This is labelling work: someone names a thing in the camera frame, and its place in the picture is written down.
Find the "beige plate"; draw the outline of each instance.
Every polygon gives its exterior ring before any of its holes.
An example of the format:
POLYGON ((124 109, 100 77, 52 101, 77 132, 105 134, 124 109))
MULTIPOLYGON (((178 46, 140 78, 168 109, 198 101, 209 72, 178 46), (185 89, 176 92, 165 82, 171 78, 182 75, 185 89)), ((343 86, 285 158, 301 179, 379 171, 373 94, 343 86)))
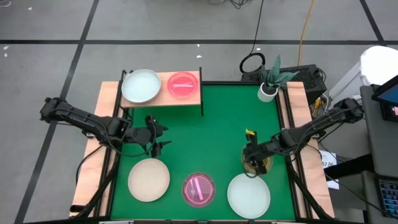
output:
POLYGON ((170 173, 162 161, 144 159, 131 169, 127 184, 136 199, 152 202, 166 192, 169 183, 170 173))

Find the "green table surface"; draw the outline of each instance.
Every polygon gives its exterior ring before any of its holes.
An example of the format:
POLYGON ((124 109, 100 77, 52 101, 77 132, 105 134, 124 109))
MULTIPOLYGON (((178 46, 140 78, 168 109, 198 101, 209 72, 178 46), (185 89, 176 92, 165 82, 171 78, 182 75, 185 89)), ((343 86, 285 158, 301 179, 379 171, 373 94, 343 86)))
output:
MULTIPOLYGON (((134 126, 145 126, 144 118, 153 114, 170 130, 158 141, 171 140, 158 157, 169 169, 170 185, 154 202, 140 202, 127 186, 132 167, 148 158, 123 157, 114 192, 112 219, 241 220, 231 209, 227 188, 243 173, 241 153, 246 144, 245 129, 257 131, 259 141, 268 141, 280 131, 275 101, 263 103, 257 98, 258 86, 203 86, 204 117, 199 106, 152 107, 134 109, 134 126), (182 184, 194 172, 204 172, 215 182, 214 200, 203 208, 194 208, 182 197, 182 184)), ((137 154, 142 148, 125 144, 123 152, 137 154)), ((268 211, 257 220, 294 220, 286 165, 282 156, 274 156, 271 171, 262 175, 271 192, 268 211)))

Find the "potted plant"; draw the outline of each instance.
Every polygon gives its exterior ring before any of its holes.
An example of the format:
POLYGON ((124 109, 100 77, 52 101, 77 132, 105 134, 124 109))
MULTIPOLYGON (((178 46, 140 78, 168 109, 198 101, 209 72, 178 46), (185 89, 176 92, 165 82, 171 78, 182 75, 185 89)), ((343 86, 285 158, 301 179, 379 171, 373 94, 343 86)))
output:
POLYGON ((298 74, 298 72, 280 73, 280 55, 275 59, 274 65, 269 72, 266 67, 261 65, 262 83, 257 93, 259 99, 263 102, 270 102, 276 96, 279 87, 286 86, 286 83, 298 74))

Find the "white pot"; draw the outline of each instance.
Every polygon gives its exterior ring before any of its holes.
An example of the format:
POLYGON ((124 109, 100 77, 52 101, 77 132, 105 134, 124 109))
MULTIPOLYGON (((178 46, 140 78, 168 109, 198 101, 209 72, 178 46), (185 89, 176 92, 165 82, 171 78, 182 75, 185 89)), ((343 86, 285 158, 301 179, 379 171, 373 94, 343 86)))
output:
POLYGON ((276 94, 278 93, 279 88, 276 89, 275 93, 272 95, 268 95, 267 93, 264 93, 264 91, 262 90, 262 86, 265 85, 265 83, 261 83, 261 86, 259 88, 259 91, 257 92, 257 96, 259 97, 259 99, 263 102, 270 102, 271 100, 274 99, 274 97, 276 96, 276 94))

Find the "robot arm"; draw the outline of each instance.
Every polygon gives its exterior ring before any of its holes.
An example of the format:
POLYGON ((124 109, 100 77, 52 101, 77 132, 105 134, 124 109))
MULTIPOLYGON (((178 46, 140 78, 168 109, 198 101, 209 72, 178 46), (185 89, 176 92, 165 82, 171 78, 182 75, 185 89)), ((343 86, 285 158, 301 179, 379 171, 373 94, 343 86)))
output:
POLYGON ((82 130, 83 134, 91 133, 100 144, 114 149, 121 143, 135 143, 139 144, 145 153, 148 153, 146 145, 151 142, 152 157, 159 156, 163 146, 170 142, 156 142, 156 138, 163 135, 163 131, 168 129, 160 125, 152 115, 146 117, 146 127, 133 128, 130 127, 131 122, 126 119, 100 117, 74 108, 60 98, 46 98, 40 115, 40 120, 47 123, 65 121, 76 126, 82 130))
POLYGON ((354 99, 338 102, 326 115, 317 118, 298 128, 289 128, 271 137, 270 141, 257 143, 257 133, 248 132, 249 143, 243 149, 244 162, 250 163, 256 175, 266 174, 264 159, 274 154, 289 155, 301 150, 314 134, 319 134, 336 123, 355 123, 363 118, 363 111, 354 99))

